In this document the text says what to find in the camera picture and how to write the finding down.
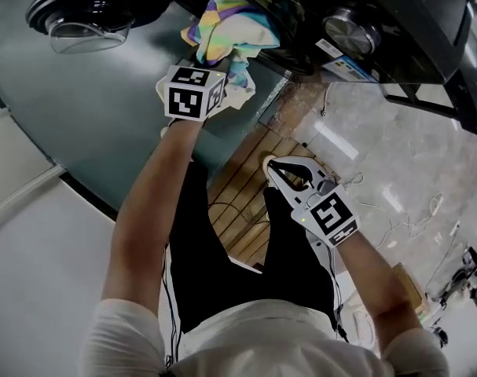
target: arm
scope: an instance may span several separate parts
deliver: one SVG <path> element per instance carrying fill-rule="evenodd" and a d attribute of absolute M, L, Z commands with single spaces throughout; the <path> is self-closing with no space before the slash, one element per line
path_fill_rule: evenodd
<path fill-rule="evenodd" d="M 202 123 L 174 123 L 138 175 L 112 236 L 102 298 L 136 302 L 157 315 L 163 254 Z"/>
<path fill-rule="evenodd" d="M 373 320 L 381 352 L 402 332 L 421 328 L 401 281 L 360 232 L 342 242 L 338 250 Z"/>

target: colorful cloth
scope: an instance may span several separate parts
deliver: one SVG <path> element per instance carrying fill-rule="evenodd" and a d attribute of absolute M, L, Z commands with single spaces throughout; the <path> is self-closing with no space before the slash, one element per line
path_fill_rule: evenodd
<path fill-rule="evenodd" d="M 248 58 L 280 45 L 268 16 L 246 0 L 210 0 L 200 22 L 182 30 L 181 36 L 191 46 L 200 45 L 196 58 L 201 64 L 212 66 L 232 55 L 225 92 L 236 109 L 255 93 Z"/>

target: person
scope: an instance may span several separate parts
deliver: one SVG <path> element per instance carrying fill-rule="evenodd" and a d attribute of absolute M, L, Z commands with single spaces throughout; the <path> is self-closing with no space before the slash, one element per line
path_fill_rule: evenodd
<path fill-rule="evenodd" d="M 334 292 L 274 187 L 262 274 L 229 260 L 208 217 L 207 171 L 191 162 L 201 123 L 177 121 L 121 207 L 105 287 L 83 344 L 83 377 L 448 375 L 405 288 L 359 232 L 337 250 L 376 329 L 381 359 L 335 339 Z M 167 242 L 191 353 L 167 367 L 157 314 Z"/>

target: white t-shirt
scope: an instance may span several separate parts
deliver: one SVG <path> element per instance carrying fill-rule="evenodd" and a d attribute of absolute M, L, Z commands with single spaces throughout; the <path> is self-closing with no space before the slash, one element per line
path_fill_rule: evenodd
<path fill-rule="evenodd" d="M 83 346 L 83 377 L 448 376 L 437 338 L 417 328 L 399 335 L 379 359 L 329 338 L 328 317 L 281 300 L 227 309 L 185 335 L 188 356 L 165 368 L 156 316 L 143 306 L 108 299 L 97 307 Z"/>

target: marble floor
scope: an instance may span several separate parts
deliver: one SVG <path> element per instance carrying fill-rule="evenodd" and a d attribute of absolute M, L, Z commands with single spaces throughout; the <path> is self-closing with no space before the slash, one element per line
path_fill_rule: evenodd
<path fill-rule="evenodd" d="M 418 96 L 450 104 L 439 86 Z M 467 243 L 477 250 L 477 137 L 459 123 L 388 103 L 377 85 L 333 83 L 293 137 L 342 178 L 362 232 L 430 295 L 459 268 Z"/>

